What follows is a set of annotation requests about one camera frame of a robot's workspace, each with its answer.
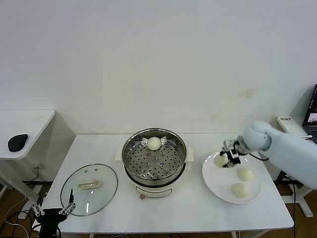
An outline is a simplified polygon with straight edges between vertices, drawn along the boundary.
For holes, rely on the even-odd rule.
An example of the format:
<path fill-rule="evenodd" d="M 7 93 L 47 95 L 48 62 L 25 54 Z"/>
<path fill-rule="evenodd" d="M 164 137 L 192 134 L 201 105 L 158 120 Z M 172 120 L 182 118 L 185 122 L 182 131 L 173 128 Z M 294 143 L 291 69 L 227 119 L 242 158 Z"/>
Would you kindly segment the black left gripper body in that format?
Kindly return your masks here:
<path fill-rule="evenodd" d="M 67 219 L 63 209 L 44 209 L 36 214 L 36 227 L 40 227 L 39 238 L 60 238 L 59 224 Z"/>

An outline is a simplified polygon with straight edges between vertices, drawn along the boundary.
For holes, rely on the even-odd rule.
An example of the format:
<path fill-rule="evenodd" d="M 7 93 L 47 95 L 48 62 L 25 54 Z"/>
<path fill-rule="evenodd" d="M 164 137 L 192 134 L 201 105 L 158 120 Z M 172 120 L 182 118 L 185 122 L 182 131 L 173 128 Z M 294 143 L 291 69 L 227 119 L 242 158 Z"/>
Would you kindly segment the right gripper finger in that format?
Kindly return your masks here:
<path fill-rule="evenodd" d="M 241 164 L 239 154 L 236 149 L 231 149 L 229 151 L 223 152 L 223 154 L 227 157 L 228 162 L 226 162 L 223 167 L 224 168 L 232 168 L 235 165 Z"/>
<path fill-rule="evenodd" d="M 219 153 L 221 156 L 224 154 L 230 154 L 231 157 L 235 156 L 235 140 L 234 139 L 226 139 L 223 142 L 222 150 Z"/>

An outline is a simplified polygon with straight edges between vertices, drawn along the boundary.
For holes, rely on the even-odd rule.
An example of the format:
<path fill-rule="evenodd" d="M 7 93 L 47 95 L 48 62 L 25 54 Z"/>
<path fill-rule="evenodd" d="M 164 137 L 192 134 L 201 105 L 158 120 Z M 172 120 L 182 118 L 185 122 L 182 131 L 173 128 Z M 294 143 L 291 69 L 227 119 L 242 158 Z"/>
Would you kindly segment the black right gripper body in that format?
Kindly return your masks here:
<path fill-rule="evenodd" d="M 233 144 L 234 150 L 237 152 L 238 155 L 245 155 L 244 148 L 240 146 L 239 141 L 235 141 Z"/>

